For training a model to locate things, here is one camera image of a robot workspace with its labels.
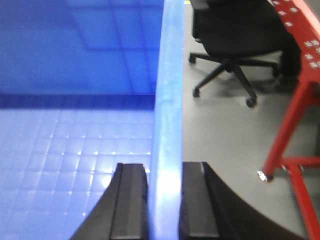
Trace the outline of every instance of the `chair base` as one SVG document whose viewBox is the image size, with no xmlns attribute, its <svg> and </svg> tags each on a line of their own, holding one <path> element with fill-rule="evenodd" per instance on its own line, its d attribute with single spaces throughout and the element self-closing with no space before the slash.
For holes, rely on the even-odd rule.
<svg viewBox="0 0 320 240">
<path fill-rule="evenodd" d="M 244 72 L 241 70 L 240 66 L 252 66 L 252 67 L 271 67 L 273 76 L 279 75 L 280 71 L 278 69 L 278 64 L 276 62 L 261 61 L 255 59 L 243 59 L 243 58 L 218 58 L 212 57 L 203 53 L 191 52 L 189 55 L 189 63 L 195 64 L 196 59 L 204 59 L 212 62 L 221 63 L 215 70 L 213 70 L 208 76 L 206 76 L 195 88 L 193 89 L 193 97 L 200 97 L 200 88 L 211 82 L 215 77 L 221 74 L 223 71 L 228 73 L 234 73 L 237 79 L 240 81 L 244 89 L 249 95 L 246 100 L 246 105 L 249 108 L 254 108 L 257 105 L 257 95 L 249 83 Z"/>
</svg>

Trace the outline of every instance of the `blue translucent wall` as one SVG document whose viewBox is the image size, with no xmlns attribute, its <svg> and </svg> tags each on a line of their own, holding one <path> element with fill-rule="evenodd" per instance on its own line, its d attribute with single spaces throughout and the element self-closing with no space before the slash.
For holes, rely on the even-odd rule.
<svg viewBox="0 0 320 240">
<path fill-rule="evenodd" d="M 154 94 L 163 0 L 0 0 L 0 93 Z"/>
<path fill-rule="evenodd" d="M 165 1 L 148 189 L 150 240 L 179 239 L 184 15 L 184 1 Z"/>
</svg>

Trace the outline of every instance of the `gray floor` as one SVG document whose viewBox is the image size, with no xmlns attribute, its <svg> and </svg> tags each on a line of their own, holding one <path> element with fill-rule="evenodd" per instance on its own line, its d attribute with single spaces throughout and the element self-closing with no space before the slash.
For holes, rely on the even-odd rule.
<svg viewBox="0 0 320 240">
<path fill-rule="evenodd" d="M 307 236 L 289 176 L 277 171 L 272 183 L 258 180 L 271 144 L 282 122 L 291 94 L 274 90 L 267 68 L 246 67 L 244 73 L 256 89 L 258 105 L 246 106 L 247 93 L 232 74 L 223 73 L 192 97 L 193 87 L 216 63 L 197 59 L 188 63 L 189 52 L 204 53 L 191 36 L 192 9 L 185 6 L 183 159 L 208 162 L 220 177 L 245 201 L 265 216 L 301 236 Z M 263 59 L 277 61 L 279 54 Z M 312 156 L 315 152 L 318 108 L 310 108 L 296 130 L 286 155 Z M 318 218 L 320 217 L 320 171 L 306 170 L 306 183 Z"/>
</svg>

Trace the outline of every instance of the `black office chair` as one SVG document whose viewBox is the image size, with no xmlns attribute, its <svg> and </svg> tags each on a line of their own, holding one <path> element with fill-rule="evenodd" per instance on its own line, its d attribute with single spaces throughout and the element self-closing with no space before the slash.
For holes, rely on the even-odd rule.
<svg viewBox="0 0 320 240">
<path fill-rule="evenodd" d="M 257 95 L 240 66 L 271 67 L 275 77 L 280 73 L 276 62 L 248 59 L 282 49 L 289 33 L 277 12 L 267 0 L 191 0 L 191 4 L 192 36 L 208 54 L 191 52 L 189 62 L 199 58 L 221 63 L 193 89 L 193 97 L 200 97 L 200 88 L 225 70 L 238 78 L 249 94 L 246 104 L 253 108 Z"/>
</svg>

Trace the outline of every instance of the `chair leg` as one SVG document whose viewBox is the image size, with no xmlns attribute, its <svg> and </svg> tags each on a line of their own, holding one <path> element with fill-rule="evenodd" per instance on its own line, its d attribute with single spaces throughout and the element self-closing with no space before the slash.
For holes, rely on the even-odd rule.
<svg viewBox="0 0 320 240">
<path fill-rule="evenodd" d="M 273 76 L 277 76 L 280 73 L 278 64 L 276 62 L 255 59 L 238 59 L 238 64 L 240 66 L 271 67 L 273 70 Z"/>
<path fill-rule="evenodd" d="M 205 77 L 195 88 L 193 89 L 193 97 L 199 98 L 200 97 L 200 88 L 209 83 L 213 80 L 216 76 L 222 73 L 227 66 L 229 65 L 230 61 L 224 61 L 220 66 L 218 66 L 215 70 L 213 70 L 208 76 Z"/>
<path fill-rule="evenodd" d="M 208 60 L 208 61 L 211 61 L 211 62 L 217 62 L 217 63 L 222 63 L 223 62 L 223 59 L 219 58 L 219 57 L 212 57 L 212 56 L 209 56 L 208 54 L 204 54 L 204 53 L 190 52 L 190 54 L 189 54 L 189 63 L 194 64 L 196 62 L 196 58 L 197 59 Z"/>
<path fill-rule="evenodd" d="M 247 77 L 245 76 L 244 72 L 241 70 L 239 64 L 234 62 L 232 64 L 233 72 L 235 76 L 239 79 L 240 83 L 244 87 L 244 89 L 249 94 L 250 98 L 246 100 L 246 104 L 249 108 L 253 108 L 257 104 L 257 95 L 253 90 L 251 84 L 249 83 Z"/>
</svg>

